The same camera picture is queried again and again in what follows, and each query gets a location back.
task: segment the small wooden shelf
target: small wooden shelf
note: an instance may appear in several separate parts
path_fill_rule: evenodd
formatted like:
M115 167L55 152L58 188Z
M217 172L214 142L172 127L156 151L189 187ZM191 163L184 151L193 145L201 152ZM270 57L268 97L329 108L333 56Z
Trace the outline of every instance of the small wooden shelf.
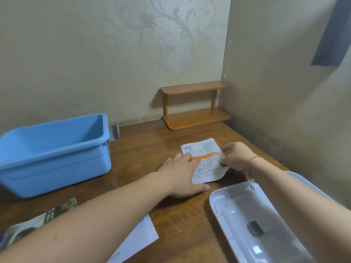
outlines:
M204 83L197 83L197 84L164 87L164 88L161 88L161 91L168 96L172 96L172 95L181 95L181 94L188 94L188 93L194 93L194 92L217 90L217 89L223 89L226 87L228 87L228 84L226 83L223 83L220 81L213 81L213 82L204 82Z
M172 131L195 127L228 120L230 118L225 112L216 107L217 90L228 87L228 84L220 81L205 82L198 84L179 85L161 88L163 96L163 120ZM168 96L188 93L212 91L211 108L187 111L178 114L168 113Z
M195 111L186 111L178 114L163 116L163 120L172 131L211 124L230 119L230 116L218 108L207 108Z

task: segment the person's left hand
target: person's left hand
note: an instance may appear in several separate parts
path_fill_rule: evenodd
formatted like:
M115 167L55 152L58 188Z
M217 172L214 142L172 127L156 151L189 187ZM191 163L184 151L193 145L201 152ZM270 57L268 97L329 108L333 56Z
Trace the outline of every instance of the person's left hand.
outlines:
M169 194L174 197L186 197L196 193L206 192L210 189L207 184L193 184L191 182L199 159L193 159L190 153L184 156L178 153L174 159L168 158L158 169L157 173L169 186Z

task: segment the orange label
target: orange label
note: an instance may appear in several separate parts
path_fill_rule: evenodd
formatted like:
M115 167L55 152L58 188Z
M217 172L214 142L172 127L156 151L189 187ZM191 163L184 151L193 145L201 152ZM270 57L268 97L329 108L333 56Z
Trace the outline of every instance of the orange label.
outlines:
M196 158L196 159L207 159L209 157L212 157L212 156L220 156L218 152L212 152L212 153L209 153L207 155L202 155L202 156L195 156L193 158Z

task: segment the wooden shelf board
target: wooden shelf board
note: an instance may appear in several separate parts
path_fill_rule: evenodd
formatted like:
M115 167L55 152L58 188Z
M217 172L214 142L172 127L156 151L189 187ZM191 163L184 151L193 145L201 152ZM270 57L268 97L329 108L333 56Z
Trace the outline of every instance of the wooden shelf board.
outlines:
M181 95L193 92L203 92L210 90L223 89L228 87L229 85L220 81L212 81L212 82L204 82L204 83L196 83L196 84L188 84L188 85L179 85L179 86L171 86L171 87L163 87L161 91L168 95Z
M220 122L228 119L230 119L230 116L219 108L207 108L163 116L163 120L172 131Z

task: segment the beige wall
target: beige wall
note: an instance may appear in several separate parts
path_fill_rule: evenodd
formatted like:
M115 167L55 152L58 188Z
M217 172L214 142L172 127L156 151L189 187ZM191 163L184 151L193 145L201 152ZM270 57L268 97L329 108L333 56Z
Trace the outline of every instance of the beige wall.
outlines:
M232 0L220 106L264 150L351 207L351 52L310 66L336 0Z
M230 0L0 0L0 133L162 116L160 87L220 80ZM206 108L210 94L171 100Z

